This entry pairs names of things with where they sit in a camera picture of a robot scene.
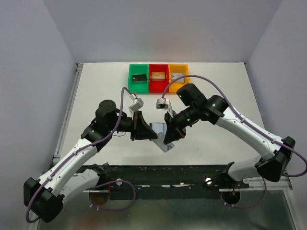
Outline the black card in green bin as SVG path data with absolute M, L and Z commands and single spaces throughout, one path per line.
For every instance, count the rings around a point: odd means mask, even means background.
M 132 83 L 133 84 L 142 84 L 147 82 L 146 74 L 133 74 Z

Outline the aluminium rail front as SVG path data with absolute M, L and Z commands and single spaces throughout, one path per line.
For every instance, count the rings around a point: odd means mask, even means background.
M 135 185 L 136 191 L 153 191 L 154 189 L 160 190 L 161 192 L 175 191 L 190 191 L 193 189 L 204 189 L 206 192 L 218 191 L 218 192 L 241 192 L 241 191 L 262 191 L 262 190 L 272 190 L 272 191 L 282 191 L 282 190 L 292 190 L 292 184 L 290 180 L 286 177 L 282 177 L 279 182 L 270 182 L 267 180 L 262 180 L 261 178 L 247 178 L 242 182 L 238 183 L 236 186 L 231 186 L 230 188 L 219 188 L 218 185 L 212 183 L 204 184 L 175 184 L 175 185 Z

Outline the aluminium rail left side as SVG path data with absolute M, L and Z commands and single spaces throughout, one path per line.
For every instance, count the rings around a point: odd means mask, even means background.
M 80 77 L 81 77 L 82 70 L 83 70 L 83 65 L 84 65 L 83 63 L 77 63 L 76 64 L 75 77 L 74 77 L 74 81 L 73 81 L 68 105 L 67 105 L 67 108 L 66 108 L 64 120 L 63 120 L 63 123 L 62 123 L 60 136 L 59 136 L 57 146 L 56 146 L 53 158 L 52 158 L 51 165 L 55 165 L 56 163 L 58 163 L 60 161 L 61 151 L 62 151 L 63 143 L 64 143 L 64 140 L 65 140 L 65 136 L 66 136 L 66 133 L 67 133 L 67 128 L 68 128 L 69 120 L 70 120 L 70 117 L 71 117 L 73 103 L 74 103 L 74 100 L 75 100 L 78 84 L 79 84 Z

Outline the red plastic bin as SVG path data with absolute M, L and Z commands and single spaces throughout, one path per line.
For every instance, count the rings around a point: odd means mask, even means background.
M 152 81 L 152 72 L 164 72 L 164 81 Z M 169 68 L 168 64 L 150 64 L 149 65 L 149 93 L 162 93 L 169 83 Z

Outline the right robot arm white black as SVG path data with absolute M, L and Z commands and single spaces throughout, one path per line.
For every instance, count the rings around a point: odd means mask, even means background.
M 221 96 L 214 95 L 207 99 L 192 83 L 181 87 L 177 96 L 186 106 L 179 113 L 172 110 L 169 99 L 160 98 L 156 103 L 158 109 L 167 110 L 164 144 L 184 138 L 186 127 L 198 121 L 208 121 L 236 135 L 259 154 L 250 160 L 227 164 L 220 176 L 223 182 L 234 183 L 259 176 L 271 182 L 280 180 L 292 157 L 294 139 L 281 138 L 252 123 L 237 110 L 232 110 Z

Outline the aluminium rail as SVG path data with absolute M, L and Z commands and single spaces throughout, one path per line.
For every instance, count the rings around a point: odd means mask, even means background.
M 61 151 L 62 151 L 63 143 L 64 143 L 64 140 L 65 140 L 65 136 L 66 136 L 66 133 L 67 133 L 67 128 L 68 128 L 69 120 L 70 120 L 70 117 L 71 117 L 73 103 L 74 103 L 74 100 L 75 100 L 78 84 L 79 84 L 80 77 L 81 77 L 82 70 L 83 70 L 83 65 L 84 65 L 83 63 L 77 63 L 76 64 L 75 77 L 74 77 L 74 81 L 73 81 L 68 105 L 67 105 L 67 108 L 66 108 L 64 120 L 63 120 L 63 123 L 62 123 L 60 136 L 59 136 L 57 146 L 56 146 L 53 158 L 52 158 L 51 165 L 55 165 L 56 163 L 58 163 L 60 161 Z
M 282 191 L 282 190 L 292 190 L 292 184 L 290 180 L 286 177 L 282 177 L 279 182 L 270 182 L 267 180 L 262 180 L 261 178 L 247 178 L 242 182 L 238 183 L 236 186 L 231 186 L 230 188 L 219 188 L 218 185 L 212 183 L 204 184 L 175 184 L 175 185 L 135 185 L 136 191 L 153 191 L 154 189 L 160 190 L 161 192 L 175 191 L 190 191 L 193 189 L 204 189 L 206 192 L 218 191 L 218 192 L 241 192 L 241 191 L 262 191 L 262 190 L 272 190 L 272 191 Z

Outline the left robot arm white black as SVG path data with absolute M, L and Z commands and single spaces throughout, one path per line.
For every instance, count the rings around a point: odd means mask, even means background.
M 69 153 L 38 179 L 30 177 L 24 183 L 28 223 L 33 223 L 30 212 L 46 223 L 52 221 L 68 201 L 98 184 L 102 173 L 99 167 L 94 166 L 79 175 L 76 172 L 111 140 L 114 132 L 129 132 L 131 140 L 157 138 L 142 116 L 142 107 L 140 98 L 133 99 L 128 117 L 112 100 L 99 104 L 95 118 Z

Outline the yellow plastic bin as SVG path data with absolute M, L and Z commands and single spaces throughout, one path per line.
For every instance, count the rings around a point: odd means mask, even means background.
M 169 82 L 174 81 L 175 79 L 181 76 L 189 74 L 189 69 L 187 64 L 169 64 L 168 67 L 169 67 Z M 179 79 L 169 86 L 168 91 L 169 93 L 176 93 L 177 90 L 179 90 L 182 86 L 188 83 L 190 83 L 189 77 Z

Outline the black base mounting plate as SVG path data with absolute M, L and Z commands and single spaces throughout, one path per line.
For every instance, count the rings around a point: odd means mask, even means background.
M 161 192 L 154 189 L 153 191 L 136 191 L 135 185 L 175 185 L 185 184 L 204 184 L 212 183 L 219 188 L 230 188 L 238 183 L 226 183 L 220 178 L 226 168 L 225 165 L 158 165 L 158 166 L 131 166 L 131 165 L 84 165 L 76 175 L 83 173 L 85 170 L 94 166 L 102 170 L 98 184 L 93 188 L 88 188 L 91 194 L 96 192 L 111 193 L 113 200 L 128 200 L 130 195 L 135 194 L 136 199 L 142 200 L 169 200 L 169 199 L 198 199 L 204 198 L 209 200 L 219 199 L 223 196 L 227 203 L 236 204 L 240 200 L 241 192 L 206 192 L 204 189 L 193 189 L 190 191 Z

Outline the silver credit card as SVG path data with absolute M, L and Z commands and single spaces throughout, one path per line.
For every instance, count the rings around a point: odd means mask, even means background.
M 168 152 L 172 148 L 175 147 L 173 143 L 164 143 L 164 138 L 165 136 L 163 135 L 162 132 L 157 134 L 157 139 L 152 139 L 151 141 L 164 153 Z

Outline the gold card in red bin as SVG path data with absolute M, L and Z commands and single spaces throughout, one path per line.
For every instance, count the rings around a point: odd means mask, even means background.
M 165 73 L 164 72 L 152 72 L 151 73 L 151 80 L 152 81 L 164 81 L 165 80 Z

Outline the silver cards in yellow bin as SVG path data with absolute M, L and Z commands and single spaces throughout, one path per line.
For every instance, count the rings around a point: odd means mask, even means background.
M 181 78 L 182 76 L 184 76 L 184 73 L 181 72 L 171 72 L 171 81 L 175 81 L 175 83 L 184 83 L 185 78 Z

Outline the green plastic bin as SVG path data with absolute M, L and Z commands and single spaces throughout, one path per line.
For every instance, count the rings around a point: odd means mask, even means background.
M 149 64 L 130 64 L 128 89 L 136 94 L 149 92 Z

